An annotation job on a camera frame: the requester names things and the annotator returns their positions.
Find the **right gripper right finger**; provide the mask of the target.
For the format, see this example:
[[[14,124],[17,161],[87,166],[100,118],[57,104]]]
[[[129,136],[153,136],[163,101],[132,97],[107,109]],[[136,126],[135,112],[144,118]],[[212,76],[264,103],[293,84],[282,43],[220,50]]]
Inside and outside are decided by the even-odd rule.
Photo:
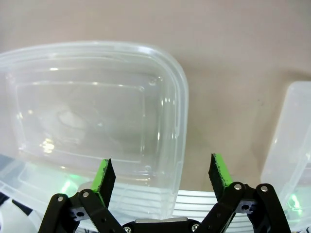
[[[246,214],[255,233],[289,233],[290,227],[274,187],[256,188],[233,181],[220,154],[211,155],[208,175],[217,199],[196,233],[224,233],[236,214]]]

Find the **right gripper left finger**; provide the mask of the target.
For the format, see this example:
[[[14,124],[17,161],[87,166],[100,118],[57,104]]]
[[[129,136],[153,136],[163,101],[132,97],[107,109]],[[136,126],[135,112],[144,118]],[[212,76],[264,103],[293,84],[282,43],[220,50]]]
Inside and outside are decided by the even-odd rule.
[[[50,199],[40,225],[41,233],[74,233],[90,219],[99,233],[122,233],[123,227],[108,210],[116,175],[111,159],[100,163],[90,188],[72,197],[57,193]]]

